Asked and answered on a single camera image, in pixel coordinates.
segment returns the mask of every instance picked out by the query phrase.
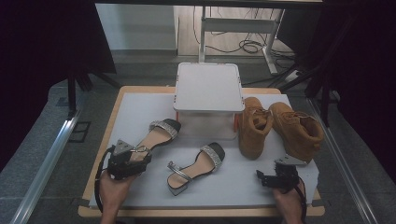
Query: white platform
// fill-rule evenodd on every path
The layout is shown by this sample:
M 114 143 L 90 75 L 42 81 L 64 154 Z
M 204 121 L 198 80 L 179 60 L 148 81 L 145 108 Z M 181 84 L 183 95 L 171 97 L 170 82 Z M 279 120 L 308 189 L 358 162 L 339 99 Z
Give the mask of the white platform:
M 256 96 L 264 108 L 275 102 L 290 104 L 286 95 L 244 95 Z M 109 147 L 122 139 L 137 145 L 148 133 L 154 120 L 174 119 L 174 94 L 125 93 L 114 123 Z M 225 150 L 222 166 L 212 175 L 202 176 L 189 187 L 174 196 L 167 187 L 166 179 L 172 174 L 166 165 L 169 161 L 179 166 L 191 165 L 201 146 L 218 142 Z M 274 159 L 284 155 L 280 136 L 272 130 L 265 139 L 264 152 L 255 161 L 242 156 L 237 138 L 216 140 L 205 138 L 177 137 L 174 142 L 153 151 L 152 162 L 145 173 L 132 184 L 126 207 L 141 208 L 186 208 L 186 207 L 246 207 L 251 205 L 275 204 L 272 191 L 261 185 L 256 170 L 274 175 Z M 305 167 L 297 167 L 306 185 L 307 202 L 311 203 L 318 184 L 318 168 L 314 161 Z M 92 195 L 90 206 L 96 206 Z
M 174 109 L 241 113 L 245 108 L 238 67 L 232 63 L 180 63 Z

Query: tan boot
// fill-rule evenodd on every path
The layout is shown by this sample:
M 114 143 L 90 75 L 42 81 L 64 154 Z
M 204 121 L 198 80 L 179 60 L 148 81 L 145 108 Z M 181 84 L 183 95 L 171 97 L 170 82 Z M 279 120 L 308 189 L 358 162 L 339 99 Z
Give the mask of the tan boot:
M 282 137 L 286 153 L 306 163 L 320 149 L 323 129 L 319 122 L 304 112 L 295 112 L 278 102 L 269 107 L 274 117 L 274 130 Z
M 245 99 L 245 110 L 239 115 L 239 149 L 245 157 L 256 160 L 264 150 L 264 140 L 273 126 L 269 110 L 256 97 Z

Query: hand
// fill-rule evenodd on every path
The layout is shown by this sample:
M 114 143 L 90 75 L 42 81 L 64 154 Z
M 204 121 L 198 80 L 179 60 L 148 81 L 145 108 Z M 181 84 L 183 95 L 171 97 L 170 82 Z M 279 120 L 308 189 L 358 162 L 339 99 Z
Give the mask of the hand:
M 129 187 L 136 178 L 137 175 L 133 175 L 122 180 L 115 180 L 110 177 L 108 171 L 102 173 L 99 190 L 103 204 L 101 223 L 115 223 L 117 213 L 128 195 Z
M 301 192 L 305 192 L 302 180 L 300 180 L 298 188 Z M 295 189 L 286 194 L 283 192 L 283 189 L 273 189 L 277 210 L 287 224 L 303 224 L 301 221 L 303 208 L 301 207 L 300 195 Z

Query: black curtain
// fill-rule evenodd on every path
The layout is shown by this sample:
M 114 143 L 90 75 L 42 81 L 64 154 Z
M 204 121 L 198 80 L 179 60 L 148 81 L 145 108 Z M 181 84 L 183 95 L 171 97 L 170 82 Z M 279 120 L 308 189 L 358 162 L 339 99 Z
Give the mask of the black curtain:
M 396 16 L 390 1 L 368 1 L 335 59 L 340 112 L 396 182 Z
M 93 2 L 0 1 L 2 169 L 72 68 L 116 73 Z
M 325 2 L 335 3 L 339 0 Z M 309 71 L 320 63 L 346 16 L 346 11 L 340 7 L 325 7 L 323 10 L 286 9 L 276 37 L 293 50 L 299 70 Z

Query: gray floor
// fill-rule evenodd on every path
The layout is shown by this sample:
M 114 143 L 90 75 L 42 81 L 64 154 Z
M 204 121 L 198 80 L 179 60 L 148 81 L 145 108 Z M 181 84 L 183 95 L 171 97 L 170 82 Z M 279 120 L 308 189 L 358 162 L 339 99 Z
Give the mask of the gray floor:
M 177 65 L 196 62 L 196 57 L 114 55 L 118 73 L 111 75 L 122 85 L 175 86 Z M 263 58 L 207 58 L 213 63 L 236 63 L 242 83 L 270 78 Z M 57 162 L 29 223 L 98 223 L 98 218 L 78 215 L 78 206 L 93 161 L 106 129 L 106 124 L 118 90 L 103 80 L 91 76 L 93 89 L 86 93 L 87 100 L 78 121 L 91 123 L 82 143 L 69 142 Z M 244 87 L 267 87 L 272 80 Z M 306 83 L 286 92 L 295 110 L 312 113 L 304 97 Z M 15 156 L 0 174 L 0 223 L 9 223 L 29 189 L 37 170 L 46 158 L 56 139 L 68 108 L 59 104 L 67 98 L 66 82 L 54 85 L 49 101 L 35 126 L 26 136 Z M 345 156 L 352 174 L 356 177 L 378 223 L 396 223 L 396 187 L 382 166 L 353 129 L 338 112 L 336 104 L 330 106 L 330 130 Z M 72 134 L 70 139 L 81 136 Z M 322 217 L 309 217 L 307 223 L 364 223 L 360 211 L 339 172 L 329 146 L 323 142 L 315 158 L 320 174 L 318 190 L 326 213 Z M 278 218 L 210 218 L 210 219 L 132 219 L 120 218 L 126 223 L 277 223 Z

